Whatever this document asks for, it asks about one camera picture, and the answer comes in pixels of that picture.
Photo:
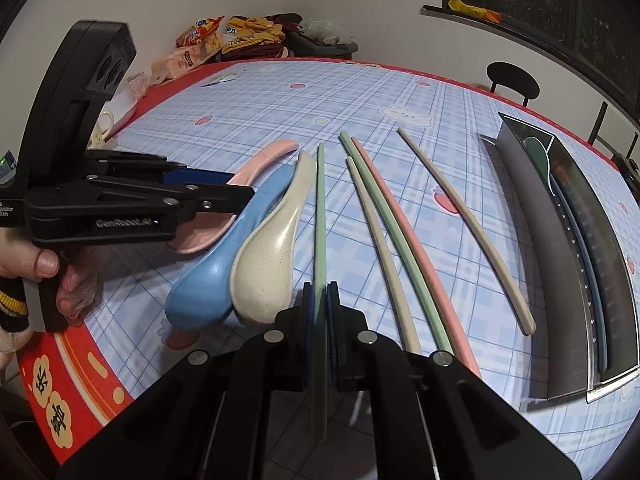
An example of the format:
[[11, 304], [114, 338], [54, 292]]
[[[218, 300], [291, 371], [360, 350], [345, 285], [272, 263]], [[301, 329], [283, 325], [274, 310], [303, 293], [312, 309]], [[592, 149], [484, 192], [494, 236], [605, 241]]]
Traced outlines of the person's left hand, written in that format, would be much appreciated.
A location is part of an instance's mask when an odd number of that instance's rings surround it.
[[56, 307], [70, 326], [79, 326], [99, 290], [99, 247], [72, 247], [59, 256], [36, 247], [20, 228], [1, 229], [2, 278], [58, 282]]

